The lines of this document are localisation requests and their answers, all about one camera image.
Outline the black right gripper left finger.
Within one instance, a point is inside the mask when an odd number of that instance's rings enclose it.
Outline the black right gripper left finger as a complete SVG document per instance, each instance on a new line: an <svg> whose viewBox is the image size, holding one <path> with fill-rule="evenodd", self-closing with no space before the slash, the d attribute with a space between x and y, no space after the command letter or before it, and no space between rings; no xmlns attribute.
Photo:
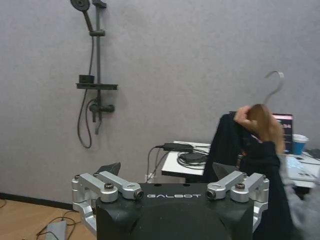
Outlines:
<svg viewBox="0 0 320 240"><path fill-rule="evenodd" d="M97 233L97 220L94 215L96 200L114 203L119 195L127 200L141 200L142 187L137 182L127 181L110 170L94 174L77 174L71 181L72 207L80 213L81 221L93 233Z"/></svg>

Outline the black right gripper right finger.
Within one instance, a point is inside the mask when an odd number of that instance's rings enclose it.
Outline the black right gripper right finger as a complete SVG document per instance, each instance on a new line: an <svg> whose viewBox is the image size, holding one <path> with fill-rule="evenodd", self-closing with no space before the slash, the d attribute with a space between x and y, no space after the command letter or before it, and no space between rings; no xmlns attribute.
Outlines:
<svg viewBox="0 0 320 240"><path fill-rule="evenodd" d="M206 197L210 201L221 200L230 193L230 198L238 203L253 200L252 230L255 231L261 222L262 213L269 206L269 179L260 173L247 175L232 165L214 162L212 168L218 181L207 184Z"/></svg>

